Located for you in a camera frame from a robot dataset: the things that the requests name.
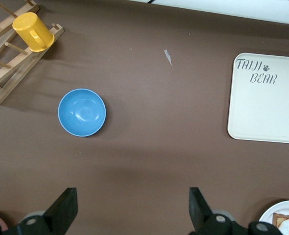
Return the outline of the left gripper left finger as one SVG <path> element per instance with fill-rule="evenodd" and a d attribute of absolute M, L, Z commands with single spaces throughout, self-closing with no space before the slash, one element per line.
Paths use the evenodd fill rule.
<path fill-rule="evenodd" d="M 65 235 L 78 213 L 77 188 L 67 188 L 43 215 L 33 215 L 0 235 Z"/>

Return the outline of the bread slice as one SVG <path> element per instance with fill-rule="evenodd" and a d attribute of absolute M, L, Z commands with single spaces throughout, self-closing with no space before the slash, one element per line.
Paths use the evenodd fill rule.
<path fill-rule="evenodd" d="M 278 229 L 281 227 L 281 224 L 286 220 L 289 220 L 289 215 L 275 212 L 272 215 L 272 224 Z"/>

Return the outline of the white round plate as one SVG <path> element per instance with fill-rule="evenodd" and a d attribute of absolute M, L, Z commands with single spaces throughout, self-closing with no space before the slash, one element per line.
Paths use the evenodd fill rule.
<path fill-rule="evenodd" d="M 274 204 L 263 213 L 259 220 L 272 224 L 272 215 L 274 212 L 289 215 L 289 200 Z"/>

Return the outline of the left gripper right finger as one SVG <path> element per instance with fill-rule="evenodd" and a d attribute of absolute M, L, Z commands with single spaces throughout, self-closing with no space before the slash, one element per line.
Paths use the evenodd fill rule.
<path fill-rule="evenodd" d="M 212 211 L 198 187 L 189 188 L 189 215 L 194 227 L 189 235 L 281 235 L 267 222 L 253 221 L 245 228 L 230 213 Z"/>

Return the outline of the blue bowl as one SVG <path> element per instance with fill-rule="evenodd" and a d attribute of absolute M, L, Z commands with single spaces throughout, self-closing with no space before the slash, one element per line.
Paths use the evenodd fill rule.
<path fill-rule="evenodd" d="M 96 134 L 104 125 L 107 115 L 105 103 L 96 92 L 79 88 L 66 93 L 58 106 L 60 125 L 77 137 Z"/>

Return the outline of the small grey paper scrap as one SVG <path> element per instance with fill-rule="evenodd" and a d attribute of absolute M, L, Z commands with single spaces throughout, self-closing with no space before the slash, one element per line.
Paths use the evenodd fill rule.
<path fill-rule="evenodd" d="M 172 59 L 171 59 L 171 55 L 170 55 L 170 53 L 168 52 L 168 50 L 165 49 L 165 50 L 164 50 L 164 53 L 165 53 L 165 56 L 166 56 L 167 60 L 169 61 L 170 65 L 173 66 L 173 64 L 172 64 Z"/>

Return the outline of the wooden mug rack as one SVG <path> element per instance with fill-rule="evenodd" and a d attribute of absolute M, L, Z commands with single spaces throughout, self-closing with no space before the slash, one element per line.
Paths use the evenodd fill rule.
<path fill-rule="evenodd" d="M 32 52 L 12 28 L 12 23 L 16 17 L 27 12 L 37 14 L 39 11 L 39 6 L 34 0 L 25 1 L 25 5 L 15 12 L 0 3 L 0 8 L 9 14 L 0 22 L 0 104 L 49 49 Z M 49 31 L 54 34 L 55 43 L 63 34 L 64 29 L 59 24 L 53 24 Z"/>

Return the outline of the cream bear print tray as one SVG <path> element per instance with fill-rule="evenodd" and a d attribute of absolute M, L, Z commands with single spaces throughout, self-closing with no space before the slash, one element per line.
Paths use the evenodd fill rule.
<path fill-rule="evenodd" d="M 227 130 L 238 140 L 289 143 L 289 57 L 234 59 Z"/>

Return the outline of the yellow mug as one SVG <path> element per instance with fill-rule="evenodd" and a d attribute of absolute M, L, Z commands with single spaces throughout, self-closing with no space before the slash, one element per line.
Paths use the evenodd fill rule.
<path fill-rule="evenodd" d="M 54 34 L 33 12 L 27 12 L 16 17 L 12 23 L 12 28 L 32 52 L 41 52 L 50 48 L 55 40 Z"/>

